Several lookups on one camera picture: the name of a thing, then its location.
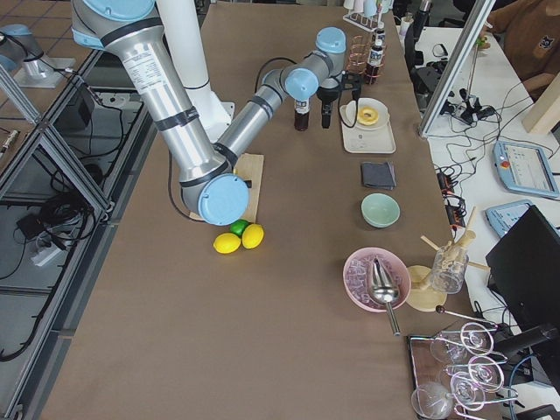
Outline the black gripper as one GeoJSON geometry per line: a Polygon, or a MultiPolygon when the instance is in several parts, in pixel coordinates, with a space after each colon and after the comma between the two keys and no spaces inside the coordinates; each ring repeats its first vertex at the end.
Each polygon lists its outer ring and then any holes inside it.
{"type": "Polygon", "coordinates": [[[359,111],[362,77],[357,73],[341,73],[324,80],[318,88],[317,97],[321,100],[321,127],[329,129],[332,119],[332,104],[342,93],[350,91],[355,106],[355,114],[359,111]]]}

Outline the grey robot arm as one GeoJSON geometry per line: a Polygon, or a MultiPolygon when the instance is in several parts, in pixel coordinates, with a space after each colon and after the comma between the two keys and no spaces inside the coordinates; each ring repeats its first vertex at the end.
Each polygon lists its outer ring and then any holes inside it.
{"type": "Polygon", "coordinates": [[[337,27],[326,27],[319,31],[315,45],[297,64],[264,75],[261,86],[214,144],[231,166],[287,97],[304,102],[317,96],[322,102],[322,127],[329,127],[332,103],[340,97],[344,83],[346,34],[337,27]]]}

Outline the second grey robot arm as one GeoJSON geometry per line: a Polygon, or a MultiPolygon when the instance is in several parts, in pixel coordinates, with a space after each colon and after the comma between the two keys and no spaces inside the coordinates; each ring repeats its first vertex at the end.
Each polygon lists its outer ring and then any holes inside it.
{"type": "Polygon", "coordinates": [[[241,218],[249,189],[211,143],[172,58],[185,41],[194,68],[205,71],[197,11],[192,1],[73,1],[77,43],[122,62],[180,169],[186,207],[209,224],[241,218]]]}

